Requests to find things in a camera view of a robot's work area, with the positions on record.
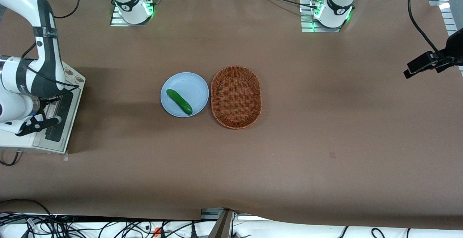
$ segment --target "brown woven basket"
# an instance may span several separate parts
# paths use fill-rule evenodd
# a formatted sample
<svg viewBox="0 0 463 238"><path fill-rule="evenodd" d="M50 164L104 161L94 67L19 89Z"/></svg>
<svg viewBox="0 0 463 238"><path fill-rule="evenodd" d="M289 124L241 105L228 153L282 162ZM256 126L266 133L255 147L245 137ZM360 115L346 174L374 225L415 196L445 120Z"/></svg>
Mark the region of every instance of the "brown woven basket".
<svg viewBox="0 0 463 238"><path fill-rule="evenodd" d="M215 119L227 128L251 126L262 111L258 77L241 66L220 70L212 79L211 107Z"/></svg>

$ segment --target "light blue plate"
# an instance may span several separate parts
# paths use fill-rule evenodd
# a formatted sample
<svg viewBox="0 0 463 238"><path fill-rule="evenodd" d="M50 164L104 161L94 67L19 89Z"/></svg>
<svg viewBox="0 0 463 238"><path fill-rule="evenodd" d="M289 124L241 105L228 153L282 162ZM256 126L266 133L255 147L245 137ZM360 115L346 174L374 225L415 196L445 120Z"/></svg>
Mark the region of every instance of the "light blue plate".
<svg viewBox="0 0 463 238"><path fill-rule="evenodd" d="M172 89L187 103L190 104L193 113L185 113L172 98L167 95L167 90ZM173 116L186 118L198 114L204 109L209 99L209 87L205 80L195 73L177 73L170 77L162 86L161 103L164 109Z"/></svg>

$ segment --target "black tape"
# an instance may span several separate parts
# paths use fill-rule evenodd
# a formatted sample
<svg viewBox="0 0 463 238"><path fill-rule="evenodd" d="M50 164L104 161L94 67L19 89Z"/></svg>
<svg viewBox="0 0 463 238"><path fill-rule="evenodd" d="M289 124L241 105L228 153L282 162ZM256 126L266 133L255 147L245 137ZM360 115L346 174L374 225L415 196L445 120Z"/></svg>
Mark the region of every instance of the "black tape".
<svg viewBox="0 0 463 238"><path fill-rule="evenodd" d="M347 12L347 10L349 10L349 8L351 8L352 4L348 5L348 6L340 6L336 3L333 2L333 0L326 0L328 6L333 9L333 12L336 16L340 16L340 15L343 15L345 12Z"/></svg>
<svg viewBox="0 0 463 238"><path fill-rule="evenodd" d="M27 89L26 85L26 72L29 64L35 59L23 58L16 69L16 87L21 93L30 94L30 91Z"/></svg>
<svg viewBox="0 0 463 238"><path fill-rule="evenodd" d="M125 3L122 3L122 2L119 2L117 0L114 0L116 1L116 4L117 6L119 7L119 9L121 9L122 11L124 12L130 12L132 11L132 8L139 3L140 0L131 0L129 2L125 2Z"/></svg>
<svg viewBox="0 0 463 238"><path fill-rule="evenodd" d="M32 27L35 37L51 37L51 38L58 38L58 30L52 27Z"/></svg>

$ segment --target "green cucumber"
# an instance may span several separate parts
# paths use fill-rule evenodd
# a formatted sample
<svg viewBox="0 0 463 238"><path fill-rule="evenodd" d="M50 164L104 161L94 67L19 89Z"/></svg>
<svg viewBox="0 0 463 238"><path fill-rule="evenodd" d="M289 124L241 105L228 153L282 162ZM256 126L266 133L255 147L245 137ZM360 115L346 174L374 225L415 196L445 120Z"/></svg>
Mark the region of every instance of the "green cucumber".
<svg viewBox="0 0 463 238"><path fill-rule="evenodd" d="M185 113L187 113L188 115L191 115L191 113L193 113L193 109L191 108L190 104L188 104L187 101L185 101L185 99L182 98L180 94L178 94L178 92L171 89L167 89L167 95L169 95L169 97L172 98L172 100L174 100L175 103L177 103L178 106L180 106L180 108L182 108L182 110Z"/></svg>

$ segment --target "brown tablecloth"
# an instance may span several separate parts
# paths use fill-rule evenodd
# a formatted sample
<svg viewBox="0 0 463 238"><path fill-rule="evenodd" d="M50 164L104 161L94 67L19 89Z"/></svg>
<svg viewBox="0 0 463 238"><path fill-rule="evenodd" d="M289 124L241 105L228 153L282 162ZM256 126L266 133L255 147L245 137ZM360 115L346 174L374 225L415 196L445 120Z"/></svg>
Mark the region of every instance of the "brown tablecloth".
<svg viewBox="0 0 463 238"><path fill-rule="evenodd" d="M62 15L76 0L48 1ZM301 32L297 6L274 0L163 0L146 27L110 27L110 0L81 0L56 21L63 60L86 76L69 161L24 154L0 167L0 197L53 213L191 219L230 207L308 224L462 228L462 76L406 80L406 63L430 49L406 0L356 4L341 33L314 34ZM412 6L443 47L439 8ZM0 35L4 55L33 42L12 11ZM256 124L226 129L210 105L192 118L162 109L167 78L210 82L228 65L260 79Z"/></svg>

